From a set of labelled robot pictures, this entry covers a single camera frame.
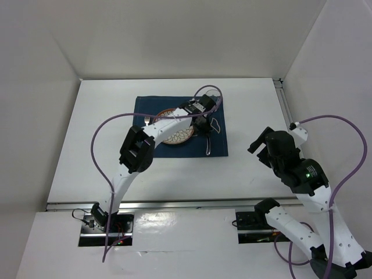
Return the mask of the silver table knife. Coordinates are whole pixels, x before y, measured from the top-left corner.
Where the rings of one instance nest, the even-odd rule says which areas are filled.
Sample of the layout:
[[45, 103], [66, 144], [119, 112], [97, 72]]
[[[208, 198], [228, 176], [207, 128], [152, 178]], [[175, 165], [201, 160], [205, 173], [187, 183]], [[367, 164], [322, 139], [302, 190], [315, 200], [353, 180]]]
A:
[[210, 135], [207, 134], [206, 135], [206, 152], [205, 152], [206, 156], [209, 156], [211, 154], [211, 139], [210, 139]]

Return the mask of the floral patterned ceramic plate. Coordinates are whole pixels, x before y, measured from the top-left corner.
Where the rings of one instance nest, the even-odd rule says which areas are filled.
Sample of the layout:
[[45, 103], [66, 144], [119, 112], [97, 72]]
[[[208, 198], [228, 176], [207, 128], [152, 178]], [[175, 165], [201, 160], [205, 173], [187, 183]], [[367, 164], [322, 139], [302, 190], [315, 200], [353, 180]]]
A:
[[[174, 108], [165, 109], [158, 113], [158, 116], [169, 116], [174, 112]], [[164, 144], [168, 145], [177, 145], [185, 141], [188, 141], [194, 134], [193, 126], [189, 126], [186, 129], [180, 130], [174, 133], [172, 136], [169, 136], [166, 140], [163, 141]]]

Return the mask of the blue fish placemat cloth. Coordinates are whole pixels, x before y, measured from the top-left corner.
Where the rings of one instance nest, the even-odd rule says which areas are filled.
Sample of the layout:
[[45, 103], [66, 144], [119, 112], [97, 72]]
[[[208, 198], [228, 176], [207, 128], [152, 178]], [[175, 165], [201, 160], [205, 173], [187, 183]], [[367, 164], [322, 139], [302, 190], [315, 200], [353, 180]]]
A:
[[[175, 109], [188, 100], [190, 100], [188, 96], [138, 96], [135, 100], [134, 112], [157, 115], [166, 109]], [[210, 134], [210, 156], [228, 156], [223, 104], [219, 106], [216, 112], [210, 115], [210, 119], [213, 126], [213, 131]], [[205, 156], [206, 138], [198, 135], [192, 136], [180, 144], [161, 143], [154, 151], [154, 157], [156, 158], [203, 158]]]

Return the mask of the silver fork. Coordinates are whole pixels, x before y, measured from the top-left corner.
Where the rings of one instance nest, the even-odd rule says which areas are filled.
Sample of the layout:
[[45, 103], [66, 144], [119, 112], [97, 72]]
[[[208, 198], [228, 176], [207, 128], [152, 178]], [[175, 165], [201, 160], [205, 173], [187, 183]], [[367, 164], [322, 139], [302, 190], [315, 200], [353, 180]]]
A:
[[150, 124], [150, 121], [151, 121], [150, 117], [145, 117], [144, 118], [144, 123], [145, 123], [146, 126], [148, 126]]

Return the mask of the clear plastic cup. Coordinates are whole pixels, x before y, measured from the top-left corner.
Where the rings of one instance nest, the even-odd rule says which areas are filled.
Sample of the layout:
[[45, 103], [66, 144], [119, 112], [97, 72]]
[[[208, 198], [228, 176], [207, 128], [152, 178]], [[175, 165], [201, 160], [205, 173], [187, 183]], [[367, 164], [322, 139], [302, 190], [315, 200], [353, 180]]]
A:
[[205, 92], [205, 95], [207, 95], [210, 98], [212, 98], [215, 102], [218, 102], [219, 99], [220, 99], [220, 97], [221, 97], [221, 93], [218, 90], [214, 89], [214, 88], [207, 90]]

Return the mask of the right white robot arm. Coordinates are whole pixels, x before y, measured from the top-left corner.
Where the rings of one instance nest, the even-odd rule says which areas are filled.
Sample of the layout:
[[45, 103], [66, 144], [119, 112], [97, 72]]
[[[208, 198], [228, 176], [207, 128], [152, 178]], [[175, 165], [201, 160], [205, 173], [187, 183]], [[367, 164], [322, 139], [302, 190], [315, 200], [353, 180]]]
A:
[[318, 278], [355, 278], [357, 270], [371, 267], [371, 252], [356, 241], [337, 206], [331, 203], [331, 187], [320, 164], [300, 156], [299, 146], [306, 140], [306, 130], [295, 123], [289, 131], [266, 127], [248, 152], [265, 146], [257, 155], [259, 161], [295, 194], [316, 231], [296, 221], [273, 198], [255, 205], [253, 220], [260, 228], [277, 229], [300, 248]]

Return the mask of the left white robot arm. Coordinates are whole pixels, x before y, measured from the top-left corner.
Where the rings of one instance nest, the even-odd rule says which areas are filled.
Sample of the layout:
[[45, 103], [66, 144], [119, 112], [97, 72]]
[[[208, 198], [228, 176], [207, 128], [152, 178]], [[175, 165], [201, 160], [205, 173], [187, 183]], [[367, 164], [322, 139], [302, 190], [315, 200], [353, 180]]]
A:
[[153, 124], [148, 126], [132, 126], [119, 151], [119, 173], [109, 180], [98, 166], [94, 156], [94, 141], [91, 141], [91, 156], [95, 167], [107, 180], [110, 186], [110, 197], [103, 202], [95, 202], [91, 214], [94, 225], [102, 232], [109, 232], [115, 224], [114, 215], [119, 211], [121, 200], [134, 179], [148, 169], [153, 162], [156, 147], [173, 134], [192, 127], [196, 133], [206, 137], [206, 155], [211, 153], [210, 134], [212, 127], [209, 115], [215, 112], [221, 102], [220, 96], [215, 101], [211, 96], [202, 95], [199, 99], [191, 99], [182, 103], [167, 116], [154, 116]]

